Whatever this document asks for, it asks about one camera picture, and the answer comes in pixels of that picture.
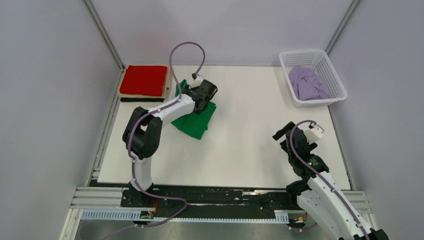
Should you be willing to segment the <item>green t shirt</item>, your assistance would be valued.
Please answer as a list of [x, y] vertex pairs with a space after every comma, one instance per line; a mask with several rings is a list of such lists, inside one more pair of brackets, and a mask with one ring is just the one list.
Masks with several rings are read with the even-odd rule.
[[[180, 82], [180, 88], [182, 91], [190, 88], [188, 81], [184, 79], [182, 82]], [[194, 113], [193, 110], [191, 113], [185, 114], [173, 120], [171, 124], [188, 136], [200, 140], [205, 131], [208, 130], [209, 122], [216, 108], [216, 104], [210, 100], [207, 109], [200, 115]]]

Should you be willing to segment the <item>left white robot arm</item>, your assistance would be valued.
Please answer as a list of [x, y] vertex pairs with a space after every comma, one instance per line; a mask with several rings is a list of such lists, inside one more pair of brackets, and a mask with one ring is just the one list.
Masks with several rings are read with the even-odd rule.
[[167, 103], [149, 109], [135, 108], [124, 129], [122, 140], [131, 159], [131, 180], [121, 199], [123, 207], [146, 207], [159, 199], [180, 201], [184, 206], [188, 204], [184, 198], [152, 192], [152, 157], [159, 148], [162, 129], [168, 124], [192, 138], [202, 138], [216, 110], [216, 104], [211, 100], [218, 88], [203, 79], [195, 80], [191, 85], [178, 84], [177, 89], [176, 97]]

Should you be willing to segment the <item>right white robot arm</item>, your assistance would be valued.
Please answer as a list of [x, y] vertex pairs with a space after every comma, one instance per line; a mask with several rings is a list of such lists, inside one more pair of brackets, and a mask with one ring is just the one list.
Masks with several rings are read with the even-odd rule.
[[324, 135], [314, 120], [290, 121], [273, 139], [280, 142], [294, 173], [301, 179], [286, 186], [286, 204], [306, 211], [335, 240], [387, 240], [383, 229], [374, 229], [338, 187], [324, 160], [312, 153]]

